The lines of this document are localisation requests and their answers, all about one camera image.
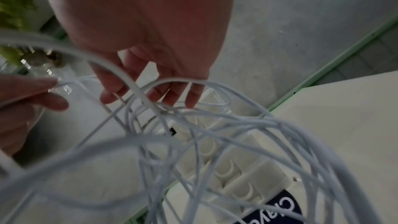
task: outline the tangled cable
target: tangled cable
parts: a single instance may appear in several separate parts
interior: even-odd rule
[[[381,224],[382,221],[377,215],[373,206],[367,199],[366,195],[360,189],[353,175],[349,172],[341,159],[320,140],[313,138],[304,129],[301,129],[290,122],[275,118],[263,106],[255,101],[235,91],[234,89],[211,81],[193,80],[186,78],[168,78],[153,81],[141,88],[118,66],[108,62],[105,59],[97,57],[94,54],[81,51],[73,46],[54,41],[50,38],[37,36],[35,34],[19,33],[14,31],[0,31],[0,43],[11,44],[14,46],[32,46],[34,48],[51,48],[65,55],[72,55],[85,59],[87,61],[98,64],[119,77],[133,92],[128,99],[122,101],[122,105],[116,110],[111,111],[105,105],[100,105],[109,113],[109,116],[94,129],[87,137],[85,137],[75,148],[56,157],[49,158],[34,167],[23,170],[4,153],[0,155],[0,166],[7,171],[8,176],[0,182],[0,203],[9,200],[15,193],[30,189],[20,203],[1,220],[2,224],[13,223],[14,220],[29,205],[32,198],[36,194],[41,194],[48,199],[59,202],[68,207],[91,211],[105,211],[117,207],[132,206],[147,201],[148,216],[146,224],[158,222],[167,223],[165,212],[163,209],[163,200],[171,209],[175,219],[181,224],[194,223],[195,216],[199,205],[204,205],[214,211],[219,211],[233,220],[244,224],[241,216],[220,207],[213,202],[207,200],[204,195],[212,195],[218,200],[235,204],[238,206],[248,207],[251,209],[263,209],[290,216],[301,220],[305,223],[314,224],[315,221],[315,205],[317,202],[318,191],[321,191],[325,198],[325,218],[323,223],[334,223],[334,205],[338,203],[344,210],[346,219],[351,224]],[[90,92],[85,89],[81,83],[84,81],[96,80],[93,76],[80,77],[76,80],[62,80],[58,86],[69,83],[78,84],[82,90],[90,96]],[[145,92],[157,85],[168,82],[187,82],[197,83],[213,88],[223,97],[227,98],[224,104],[215,103],[199,103],[202,106],[211,106],[217,108],[225,108],[231,104],[231,95],[239,98],[249,106],[255,108],[260,117],[240,117],[233,114],[214,113],[199,108],[187,110],[184,107],[170,107],[162,103],[152,103],[145,95]],[[142,105],[136,109],[132,109],[132,104],[140,100]],[[123,108],[125,109],[124,121],[118,118],[117,113]],[[139,123],[138,117],[145,111],[152,111],[155,116],[145,125]],[[203,118],[213,117],[216,119],[223,118],[224,123],[212,128],[203,128],[196,123],[190,122],[190,117]],[[126,135],[122,138],[110,139],[108,141],[85,145],[90,138],[105,123],[111,119],[115,119],[123,128]],[[179,125],[188,129],[191,141],[182,144],[181,141],[175,139],[170,130],[168,122],[174,121]],[[158,134],[158,129],[162,128],[164,135]],[[278,156],[266,149],[253,146],[240,141],[240,136],[249,130],[258,129],[271,139],[288,157]],[[233,130],[233,134],[226,136],[225,131]],[[272,131],[277,130],[284,136],[284,141]],[[207,137],[214,139],[219,148],[211,160],[207,163],[207,167],[202,166],[201,155],[199,154],[199,144]],[[166,151],[165,157],[160,157],[151,150],[151,146],[161,145]],[[138,150],[139,168],[144,189],[134,195],[126,196],[110,202],[85,202],[76,200],[67,195],[61,195],[56,192],[48,191],[41,187],[41,182],[51,176],[51,174],[69,167],[88,161],[106,153],[132,148]],[[257,204],[249,201],[225,195],[218,190],[209,187],[209,181],[213,176],[218,162],[230,148],[241,148],[250,151],[262,157],[270,158],[298,173],[303,181],[307,199],[307,213],[302,216],[290,210],[278,208],[272,205]],[[194,179],[188,179],[181,175],[176,169],[176,164],[182,156],[189,150],[195,151],[195,171]],[[294,152],[299,153],[310,165],[310,171],[303,168],[299,159]],[[189,204],[182,218],[178,216],[170,201],[164,197],[170,182],[177,180],[189,195]]]

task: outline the hand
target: hand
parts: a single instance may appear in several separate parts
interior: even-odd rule
[[[13,155],[24,145],[28,123],[35,118],[33,105],[57,111],[68,108],[64,98],[48,92],[56,83],[54,78],[0,74],[0,104],[16,101],[0,107],[0,148],[6,154]]]
[[[49,0],[71,40],[123,68],[136,80],[149,61],[159,78],[207,79],[226,34],[233,0]],[[128,49],[124,62],[117,52]],[[92,66],[111,103],[127,92],[112,73]],[[152,101],[174,105],[184,83],[170,83],[148,93]],[[193,107],[203,92],[192,85],[185,104]]]

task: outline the gray floor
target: gray floor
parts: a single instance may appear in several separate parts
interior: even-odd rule
[[[235,0],[210,79],[269,106],[396,13],[398,0]]]
[[[322,77],[316,85],[398,70],[398,25]]]

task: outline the concrete floor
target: concrete floor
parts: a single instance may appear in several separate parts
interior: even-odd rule
[[[210,79],[269,106],[396,13],[398,0],[235,0]]]

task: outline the dark blue label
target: dark blue label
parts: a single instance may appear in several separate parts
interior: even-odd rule
[[[266,204],[302,214],[299,204],[286,190],[283,190]],[[243,218],[243,221],[247,224],[303,224],[302,221],[293,219],[289,216],[265,210],[256,210]]]

